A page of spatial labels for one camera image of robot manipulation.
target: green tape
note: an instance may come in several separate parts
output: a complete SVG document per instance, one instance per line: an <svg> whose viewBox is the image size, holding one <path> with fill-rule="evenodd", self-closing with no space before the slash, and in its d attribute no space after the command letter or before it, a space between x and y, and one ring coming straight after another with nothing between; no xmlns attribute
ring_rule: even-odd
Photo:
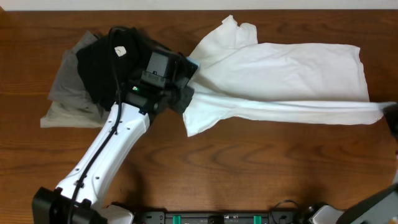
<svg viewBox="0 0 398 224"><path fill-rule="evenodd" d="M173 216L173 224L181 224L181 216L180 215Z"/></svg>
<svg viewBox="0 0 398 224"><path fill-rule="evenodd" d="M254 224L261 224L261 216L260 215L254 216Z"/></svg>

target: black cloth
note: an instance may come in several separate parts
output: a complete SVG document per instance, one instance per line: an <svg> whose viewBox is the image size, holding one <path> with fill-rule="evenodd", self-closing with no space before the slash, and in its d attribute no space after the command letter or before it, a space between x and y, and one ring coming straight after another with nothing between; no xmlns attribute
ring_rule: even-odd
<svg viewBox="0 0 398 224"><path fill-rule="evenodd" d="M120 83L126 82L134 71L147 68L152 55L152 47L148 40L150 39L144 37L135 28L118 30L114 33L112 48L123 46L126 49L126 54L120 57L112 51ZM109 111L115 102L116 84L111 73L108 36L80 49L76 57L79 76L91 99Z"/></svg>

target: wire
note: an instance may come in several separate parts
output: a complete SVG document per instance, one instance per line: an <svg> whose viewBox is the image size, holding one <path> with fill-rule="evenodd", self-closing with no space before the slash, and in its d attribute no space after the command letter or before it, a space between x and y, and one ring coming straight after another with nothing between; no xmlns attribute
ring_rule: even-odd
<svg viewBox="0 0 398 224"><path fill-rule="evenodd" d="M70 208L68 211L68 220L67 220L67 224L72 224L72 219L73 219L73 209L75 208L75 202L76 202L76 198L77 195L79 193L79 190L81 187L83 187L83 180L85 179L89 169L91 168L91 166L94 164L95 160L97 159L97 157L99 156L99 154L101 153L101 151L104 149L105 145L108 143L108 141L111 139L111 137L113 136L113 134L118 134L117 130L118 130L118 125L120 122L120 117L122 114L122 102L121 102L121 90L120 90L120 86L119 86L119 80L118 80L118 75L116 73L116 66L114 63L114 59L113 59L113 55L114 55L114 49L112 46L113 43L113 35L117 30L122 30L120 29L120 27L112 27L109 30L109 34L108 34L108 47L109 47L109 61L111 63L111 73L113 75L114 81L116 83L116 91L117 91L117 103L118 103L118 115L116 117L114 126L111 129L111 132L108 134L108 136L106 137L106 139L104 140L104 142L102 143L102 145L98 148L98 150L95 152L94 156L90 159L89 163L87 164L86 168L84 169L84 171L81 173L80 178L77 180L76 182L76 187L75 187L75 191L73 192L72 198L70 200Z"/></svg>
<svg viewBox="0 0 398 224"><path fill-rule="evenodd" d="M293 203L297 208L300 208L299 203L297 203L297 202L295 202L295 201L293 201L293 200L287 199L287 200L283 200L283 201L279 202L278 204L276 204L276 205L270 210L272 221L273 221L275 224L278 224L278 223L275 221L274 214L272 214L272 211L275 210L279 205L282 205L282 204L285 204L285 203Z"/></svg>

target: white tag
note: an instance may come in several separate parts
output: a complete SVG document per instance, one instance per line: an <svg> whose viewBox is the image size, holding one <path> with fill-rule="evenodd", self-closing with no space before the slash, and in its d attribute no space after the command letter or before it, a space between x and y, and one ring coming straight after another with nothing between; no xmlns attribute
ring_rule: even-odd
<svg viewBox="0 0 398 224"><path fill-rule="evenodd" d="M114 48L114 51L117 53L117 55L119 56L119 57L121 57L121 56L123 56L123 55L125 55L127 52L126 52L126 49L123 47L123 46L118 46L118 47L115 47Z"/></svg>

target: wooden surface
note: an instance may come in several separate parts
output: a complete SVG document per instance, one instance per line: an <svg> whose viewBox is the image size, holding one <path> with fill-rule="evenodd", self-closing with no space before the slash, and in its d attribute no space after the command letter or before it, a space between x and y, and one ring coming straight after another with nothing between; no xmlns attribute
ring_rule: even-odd
<svg viewBox="0 0 398 224"><path fill-rule="evenodd" d="M0 13L0 223L32 223L38 188L53 189L99 132L40 129L64 50L86 30L124 25L188 55L229 14L256 25L259 42L361 47L370 99L398 101L398 11ZM106 203L266 210L294 199L348 208L391 184L396 149L384 119L327 126L233 118L187 138L182 118L167 111L129 153Z"/></svg>

